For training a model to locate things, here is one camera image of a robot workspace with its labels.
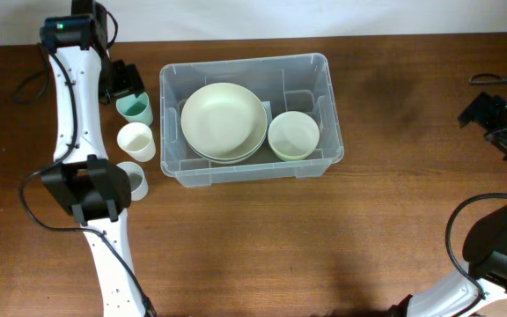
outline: bowl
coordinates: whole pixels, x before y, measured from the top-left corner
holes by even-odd
[[[218,83],[189,97],[181,129],[199,155],[218,162],[247,159],[265,140],[268,118],[261,101],[246,88]]]
[[[269,146],[284,161],[305,159],[320,140],[318,124],[308,114],[289,111],[279,114],[269,126]]]

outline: white wall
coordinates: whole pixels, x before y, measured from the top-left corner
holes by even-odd
[[[118,41],[507,32],[507,0],[102,0]],[[69,0],[0,0],[0,45],[39,40]]]

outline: black cable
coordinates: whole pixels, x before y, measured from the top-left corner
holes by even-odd
[[[44,65],[44,70],[40,70],[40,71],[35,72],[31,76],[25,78],[25,80],[23,80],[17,86],[17,89],[13,93],[13,102],[15,102],[16,104],[20,104],[20,105],[31,104],[31,103],[35,102],[36,100],[38,100],[38,98],[40,98],[42,96],[42,94],[48,89],[48,85],[49,85],[49,82],[50,82],[50,66],[48,65],[48,60],[44,56],[44,47],[42,47],[42,44],[38,43],[38,44],[36,44],[36,46],[39,48],[40,58],[42,58],[43,65]],[[44,81],[44,85],[39,90],[39,92],[36,94],[36,96],[34,96],[32,99],[29,99],[29,100],[22,100],[19,97],[19,94],[23,90],[23,88],[26,85],[28,85],[30,82],[32,82],[34,79],[40,77],[41,75],[46,75],[46,79]]]
[[[507,199],[507,194],[502,193],[490,193],[490,194],[482,194],[476,195],[466,199],[463,203],[460,203],[459,206],[453,211],[453,213],[449,216],[449,220],[447,221],[447,226],[445,228],[445,248],[447,249],[447,254],[455,266],[455,269],[464,276],[469,282],[471,282],[479,292],[479,296],[474,299],[474,301],[467,307],[461,309],[458,313],[454,314],[453,317],[459,317],[464,313],[470,313],[475,306],[477,306],[481,300],[486,299],[486,294],[482,289],[482,286],[472,277],[470,276],[463,267],[457,261],[457,257],[455,257],[455,253],[451,247],[451,229],[453,227],[453,223],[455,222],[455,218],[459,215],[459,213],[470,203],[474,203],[484,199]]]
[[[492,78],[492,80],[478,80],[479,78]],[[497,74],[480,73],[468,79],[470,85],[507,85],[507,79]]]
[[[49,166],[45,166],[45,167],[41,168],[40,170],[30,174],[23,181],[21,181],[21,183],[18,187],[18,197],[21,201],[21,204],[23,205],[23,208],[26,210],[26,213],[28,214],[28,216],[34,221],[35,224],[39,225],[40,227],[42,227],[46,230],[49,230],[51,232],[88,232],[88,233],[93,233],[93,234],[97,235],[98,237],[100,237],[101,240],[103,241],[103,243],[105,243],[105,245],[111,251],[113,256],[119,261],[119,263],[127,271],[130,278],[134,282],[136,288],[138,289],[138,292],[140,293],[140,296],[142,298],[142,303],[143,303],[143,306],[146,309],[146,311],[147,312],[153,311],[153,307],[151,306],[151,301],[144,294],[142,286],[138,283],[138,280],[136,279],[136,276],[132,272],[132,269],[130,269],[128,264],[116,252],[114,247],[111,245],[111,243],[105,237],[104,233],[99,232],[94,229],[90,229],[90,228],[54,228],[49,225],[45,225],[33,214],[31,209],[28,207],[28,204],[26,203],[26,199],[25,199],[26,185],[28,185],[28,183],[30,181],[32,181],[35,177],[40,176],[42,173],[46,172],[47,170],[54,168],[54,167],[58,166],[59,164],[61,164],[76,148],[75,142],[77,139],[77,108],[76,108],[76,99],[75,99],[74,91],[73,91],[73,87],[72,87],[73,84],[70,82],[70,76],[68,75],[68,72],[66,71],[66,69],[63,67],[62,62],[60,62],[60,60],[55,56],[54,53],[48,52],[48,54],[52,57],[52,59],[54,59],[54,61],[58,65],[58,67],[60,67],[60,71],[62,72],[62,74],[64,75],[64,78],[66,80],[65,84],[68,86],[68,90],[70,92],[71,113],[73,116],[73,130],[72,130],[72,134],[71,134],[71,144],[68,144],[68,150],[59,159],[57,159],[54,163],[52,163]]]
[[[116,18],[113,17],[113,14],[111,12],[107,11],[107,15],[111,17],[111,20],[114,24],[114,35],[113,39],[107,43],[107,48],[111,48],[114,45],[114,41],[116,40],[116,34],[119,32],[119,24],[116,22]]]

